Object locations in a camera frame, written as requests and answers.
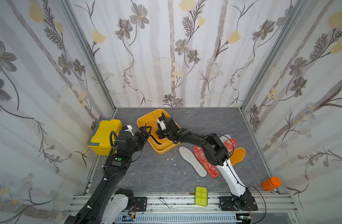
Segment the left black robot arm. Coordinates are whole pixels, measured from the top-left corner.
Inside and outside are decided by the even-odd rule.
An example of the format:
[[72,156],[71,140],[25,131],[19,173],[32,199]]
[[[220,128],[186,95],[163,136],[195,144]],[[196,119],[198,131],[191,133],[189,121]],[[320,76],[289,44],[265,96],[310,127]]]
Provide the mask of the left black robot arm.
[[132,155],[144,148],[151,131],[151,126],[145,126],[132,133],[124,126],[118,135],[111,132],[112,149],[101,167],[103,178],[77,215],[66,218],[66,224],[113,224],[121,212],[135,208],[133,191],[116,187],[133,162]]

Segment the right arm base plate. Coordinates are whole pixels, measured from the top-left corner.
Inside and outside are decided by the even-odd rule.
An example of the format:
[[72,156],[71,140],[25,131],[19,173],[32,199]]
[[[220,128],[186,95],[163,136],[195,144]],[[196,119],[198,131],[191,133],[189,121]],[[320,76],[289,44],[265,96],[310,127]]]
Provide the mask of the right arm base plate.
[[234,197],[219,197],[218,207],[222,211],[257,211],[258,206],[254,197],[245,202]]

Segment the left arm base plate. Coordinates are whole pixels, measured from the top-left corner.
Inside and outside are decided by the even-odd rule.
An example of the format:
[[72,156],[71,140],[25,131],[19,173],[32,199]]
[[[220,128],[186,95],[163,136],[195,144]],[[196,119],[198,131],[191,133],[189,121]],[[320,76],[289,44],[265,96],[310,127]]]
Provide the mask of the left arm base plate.
[[130,212],[145,212],[147,210],[147,197],[135,197]]

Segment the orange translucent insole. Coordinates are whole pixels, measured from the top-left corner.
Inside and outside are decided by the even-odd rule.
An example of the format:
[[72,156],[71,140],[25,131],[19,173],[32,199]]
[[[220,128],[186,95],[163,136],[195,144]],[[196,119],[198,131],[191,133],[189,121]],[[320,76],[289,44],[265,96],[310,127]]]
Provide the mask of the orange translucent insole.
[[246,150],[242,147],[239,147],[239,148],[233,150],[233,154],[231,155],[231,157],[229,159],[231,162],[231,165],[234,166],[235,164],[243,161],[245,158],[245,155],[246,155]]
[[151,145],[162,145],[166,144],[167,138],[159,139],[157,131],[159,130],[158,126],[154,122],[147,122],[145,127],[151,127],[151,136],[149,137],[149,142]]

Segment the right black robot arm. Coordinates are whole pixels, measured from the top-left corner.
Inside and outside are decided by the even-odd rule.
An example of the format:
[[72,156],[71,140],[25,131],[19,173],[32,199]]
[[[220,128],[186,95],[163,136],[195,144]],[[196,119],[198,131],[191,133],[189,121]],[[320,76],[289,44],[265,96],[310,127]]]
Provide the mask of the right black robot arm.
[[189,143],[202,148],[207,161],[215,166],[222,174],[230,189],[235,210],[244,210],[256,205],[255,198],[249,188],[239,179],[231,165],[228,150],[216,133],[201,135],[179,128],[173,118],[167,118],[165,113],[157,119],[159,130],[158,138],[167,138],[174,144]]

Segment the black insole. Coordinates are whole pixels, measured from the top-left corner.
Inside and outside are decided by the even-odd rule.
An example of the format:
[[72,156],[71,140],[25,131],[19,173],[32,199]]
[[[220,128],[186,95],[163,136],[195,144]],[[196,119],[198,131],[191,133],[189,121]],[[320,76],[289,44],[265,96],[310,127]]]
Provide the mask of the black insole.
[[158,145],[162,145],[153,135],[150,135],[150,137],[154,140],[154,142]]

